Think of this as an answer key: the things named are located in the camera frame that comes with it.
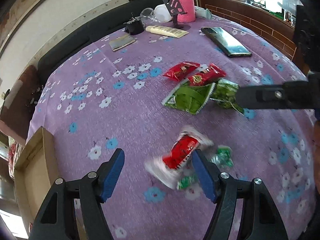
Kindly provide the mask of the red white snack packet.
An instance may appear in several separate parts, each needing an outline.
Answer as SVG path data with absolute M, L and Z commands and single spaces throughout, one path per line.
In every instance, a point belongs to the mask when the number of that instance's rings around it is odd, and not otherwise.
M 170 153 L 154 157 L 144 163 L 145 169 L 170 189 L 176 189 L 183 169 L 195 150 L 205 150 L 214 143 L 193 126 L 185 125 Z

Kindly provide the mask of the small green candy packet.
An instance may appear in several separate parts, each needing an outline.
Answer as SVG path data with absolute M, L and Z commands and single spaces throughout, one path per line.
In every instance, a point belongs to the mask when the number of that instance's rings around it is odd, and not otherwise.
M 217 146 L 215 152 L 212 148 L 208 148 L 202 151 L 203 156 L 206 158 L 209 167 L 214 166 L 214 175 L 222 168 L 233 167 L 232 161 L 232 149 L 229 146 L 219 145 Z M 187 188 L 199 183 L 199 178 L 197 171 L 193 166 L 193 162 L 190 159 L 187 162 L 187 165 L 182 169 L 182 177 L 178 180 L 176 189 L 177 190 L 186 190 Z

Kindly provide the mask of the cardboard tray box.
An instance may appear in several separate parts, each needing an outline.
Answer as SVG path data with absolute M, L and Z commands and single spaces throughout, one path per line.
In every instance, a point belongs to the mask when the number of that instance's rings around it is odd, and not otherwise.
M 18 206 L 29 239 L 86 239 L 75 216 L 79 180 L 59 176 L 54 137 L 40 127 L 14 167 Z

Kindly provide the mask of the patterned blanket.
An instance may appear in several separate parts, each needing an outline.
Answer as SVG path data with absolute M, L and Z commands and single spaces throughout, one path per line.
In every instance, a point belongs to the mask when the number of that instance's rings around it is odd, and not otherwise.
M 20 145 L 12 137 L 8 137 L 8 142 L 9 142 L 9 153 L 8 153 L 9 175 L 11 177 L 14 177 L 14 166 L 17 162 L 17 159 L 21 155 L 24 149 L 24 146 Z

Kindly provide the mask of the green pea snack packet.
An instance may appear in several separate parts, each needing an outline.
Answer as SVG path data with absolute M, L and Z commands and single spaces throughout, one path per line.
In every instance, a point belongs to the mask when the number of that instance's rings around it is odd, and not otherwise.
M 214 88 L 215 83 L 191 86 L 185 79 L 163 99 L 162 105 L 196 115 L 206 105 Z

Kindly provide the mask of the light green cloth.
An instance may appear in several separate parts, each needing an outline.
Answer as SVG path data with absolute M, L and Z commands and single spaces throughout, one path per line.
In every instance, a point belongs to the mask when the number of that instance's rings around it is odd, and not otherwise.
M 209 9 L 204 9 L 202 7 L 194 6 L 196 18 L 206 18 L 208 20 L 212 19 L 212 13 Z

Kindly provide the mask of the purple floral tablecloth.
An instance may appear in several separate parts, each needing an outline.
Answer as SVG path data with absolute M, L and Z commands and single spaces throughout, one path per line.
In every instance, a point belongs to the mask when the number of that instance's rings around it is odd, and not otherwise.
M 251 57 L 227 57 L 201 31 L 220 27 Z M 114 239 L 202 239 L 214 204 L 199 184 L 171 190 L 144 168 L 168 154 L 185 125 L 215 146 L 232 149 L 229 174 L 259 177 L 274 199 L 289 239 L 306 229 L 315 209 L 311 110 L 245 110 L 240 114 L 208 101 L 192 115 L 162 105 L 176 82 L 163 74 L 190 61 L 201 68 L 216 64 L 227 79 L 245 85 L 304 80 L 281 52 L 243 26 L 215 17 L 198 19 L 189 34 L 166 38 L 148 32 L 134 44 L 113 51 L 104 36 L 62 63 L 48 78 L 30 122 L 29 136 L 44 127 L 55 138 L 61 176 L 80 179 L 108 161 L 116 148 L 125 164 L 112 197 L 102 205 Z

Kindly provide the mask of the cream lotion tube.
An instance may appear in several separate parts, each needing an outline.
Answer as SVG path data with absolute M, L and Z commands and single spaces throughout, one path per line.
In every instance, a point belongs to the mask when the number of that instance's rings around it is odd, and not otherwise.
M 145 30 L 152 34 L 163 35 L 163 36 L 173 37 L 173 38 L 181 38 L 189 34 L 189 32 L 185 30 L 166 27 L 166 26 L 160 26 L 160 25 L 150 25 L 150 26 L 147 26 Z

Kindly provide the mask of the pink thermos bottle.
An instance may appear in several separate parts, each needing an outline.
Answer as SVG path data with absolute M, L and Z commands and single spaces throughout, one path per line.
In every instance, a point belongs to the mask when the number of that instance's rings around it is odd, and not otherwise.
M 179 14 L 177 17 L 180 23 L 194 22 L 196 19 L 194 0 L 179 0 L 185 14 Z

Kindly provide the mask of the black phone stand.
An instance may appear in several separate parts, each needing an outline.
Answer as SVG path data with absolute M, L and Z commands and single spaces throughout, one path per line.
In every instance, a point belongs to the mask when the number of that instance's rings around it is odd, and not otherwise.
M 190 26 L 187 24 L 180 24 L 178 23 L 178 15 L 185 15 L 186 12 L 184 11 L 183 7 L 180 4 L 179 0 L 163 0 L 164 5 L 166 6 L 170 16 L 172 17 L 173 21 L 173 28 L 181 29 L 181 30 L 189 30 Z

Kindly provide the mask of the white round container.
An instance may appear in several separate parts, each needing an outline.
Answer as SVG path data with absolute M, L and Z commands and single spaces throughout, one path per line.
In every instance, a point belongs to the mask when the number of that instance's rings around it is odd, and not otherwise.
M 160 4 L 154 9 L 155 18 L 159 23 L 167 23 L 172 20 L 172 16 L 170 15 L 165 4 Z

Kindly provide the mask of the olive notebook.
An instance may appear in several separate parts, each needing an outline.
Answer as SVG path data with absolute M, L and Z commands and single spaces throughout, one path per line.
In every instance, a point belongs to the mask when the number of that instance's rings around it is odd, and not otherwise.
M 130 34 L 125 34 L 115 40 L 109 42 L 109 45 L 113 51 L 118 51 L 130 44 L 135 43 L 136 39 L 132 37 Z

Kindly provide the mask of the clear glass bowl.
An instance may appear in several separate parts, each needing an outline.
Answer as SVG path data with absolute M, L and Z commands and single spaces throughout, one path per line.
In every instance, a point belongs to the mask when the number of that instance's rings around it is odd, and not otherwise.
M 156 22 L 154 10 L 152 8 L 145 8 L 140 13 L 140 19 L 144 23 Z

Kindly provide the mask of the black sofa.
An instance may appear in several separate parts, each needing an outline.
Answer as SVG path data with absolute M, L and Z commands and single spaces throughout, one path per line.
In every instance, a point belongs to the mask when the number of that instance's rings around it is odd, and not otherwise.
M 82 48 L 125 27 L 125 23 L 132 16 L 138 17 L 143 9 L 154 9 L 162 3 L 163 0 L 129 0 L 80 26 L 40 58 L 37 65 L 40 83 L 46 83 L 62 63 Z

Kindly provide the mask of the black mug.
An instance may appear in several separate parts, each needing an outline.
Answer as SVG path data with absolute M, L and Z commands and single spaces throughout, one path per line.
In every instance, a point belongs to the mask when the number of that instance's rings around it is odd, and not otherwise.
M 134 13 L 131 13 L 131 18 L 125 23 L 125 33 L 130 35 L 138 35 L 145 31 L 146 24 L 142 22 L 140 16 L 135 17 Z

